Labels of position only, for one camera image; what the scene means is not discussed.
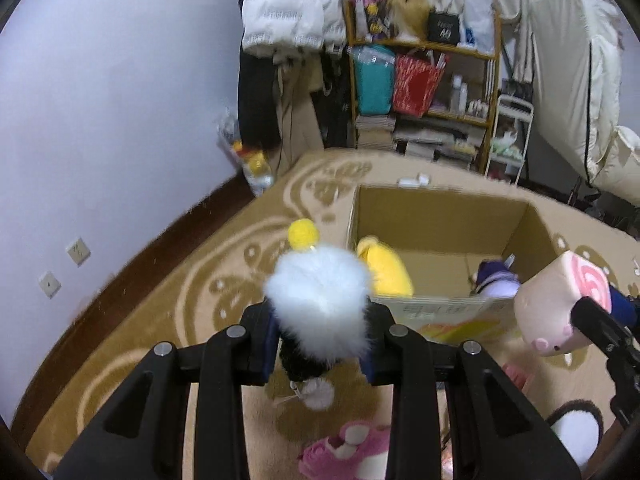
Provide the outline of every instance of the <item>black box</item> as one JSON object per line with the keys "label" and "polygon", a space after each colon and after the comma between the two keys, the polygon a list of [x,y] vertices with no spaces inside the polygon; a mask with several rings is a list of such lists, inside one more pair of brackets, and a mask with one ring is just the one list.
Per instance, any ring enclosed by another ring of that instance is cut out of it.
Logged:
{"label": "black box", "polygon": [[460,17],[457,14],[432,12],[427,20],[427,40],[433,43],[460,43]]}

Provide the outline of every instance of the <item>metal screw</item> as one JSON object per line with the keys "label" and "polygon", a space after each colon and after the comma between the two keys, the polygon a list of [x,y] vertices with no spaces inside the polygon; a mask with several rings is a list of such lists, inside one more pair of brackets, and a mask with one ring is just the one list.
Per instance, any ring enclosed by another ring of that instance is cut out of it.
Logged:
{"label": "metal screw", "polygon": [[477,355],[482,351],[482,347],[478,341],[465,341],[462,345],[462,349],[471,355]]}
{"label": "metal screw", "polygon": [[246,328],[242,325],[232,325],[226,329],[226,334],[233,338],[242,337],[246,334]]}
{"label": "metal screw", "polygon": [[389,333],[395,337],[404,337],[409,333],[409,329],[404,325],[392,325],[389,327]]}
{"label": "metal screw", "polygon": [[162,341],[161,343],[158,343],[156,346],[154,346],[154,354],[156,354],[157,356],[163,357],[165,355],[168,355],[171,353],[171,350],[173,350],[174,347],[171,345],[171,343],[168,343],[167,341]]}

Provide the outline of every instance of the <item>yellow ball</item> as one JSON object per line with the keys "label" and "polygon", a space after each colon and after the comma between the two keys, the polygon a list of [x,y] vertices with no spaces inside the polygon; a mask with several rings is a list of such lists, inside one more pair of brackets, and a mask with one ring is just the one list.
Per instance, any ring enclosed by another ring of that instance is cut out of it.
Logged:
{"label": "yellow ball", "polygon": [[306,251],[320,241],[320,231],[309,218],[296,220],[289,226],[289,245],[294,251]]}

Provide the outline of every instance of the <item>pink swirl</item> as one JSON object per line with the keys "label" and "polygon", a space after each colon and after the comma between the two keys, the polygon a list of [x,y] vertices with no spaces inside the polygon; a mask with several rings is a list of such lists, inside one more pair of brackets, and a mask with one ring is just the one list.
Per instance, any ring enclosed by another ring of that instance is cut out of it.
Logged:
{"label": "pink swirl", "polygon": [[604,310],[611,313],[611,293],[604,272],[577,254],[572,256],[571,264],[580,295],[583,298],[591,298]]}

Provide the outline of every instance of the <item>white cart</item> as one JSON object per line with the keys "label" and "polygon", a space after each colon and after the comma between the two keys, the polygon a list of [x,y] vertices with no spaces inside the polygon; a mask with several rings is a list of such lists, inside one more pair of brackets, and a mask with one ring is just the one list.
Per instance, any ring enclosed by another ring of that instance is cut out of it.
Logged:
{"label": "white cart", "polygon": [[[500,118],[510,118],[513,120],[514,129],[517,133],[516,145],[521,149],[522,160],[519,160],[510,156],[497,155],[494,152],[494,139],[498,131],[498,124]],[[529,135],[531,133],[531,123],[533,122],[533,105],[524,99],[513,97],[510,95],[501,95],[498,97],[497,111],[494,120],[494,130],[491,135],[491,141],[489,146],[489,158],[487,160],[486,169],[484,170],[484,176],[489,175],[489,170],[492,163],[506,165],[507,168],[517,168],[518,173],[515,177],[514,184],[517,186],[520,180],[520,174],[522,173],[522,167],[527,156],[527,148],[529,147]],[[521,139],[520,132],[526,132],[524,138]]]}

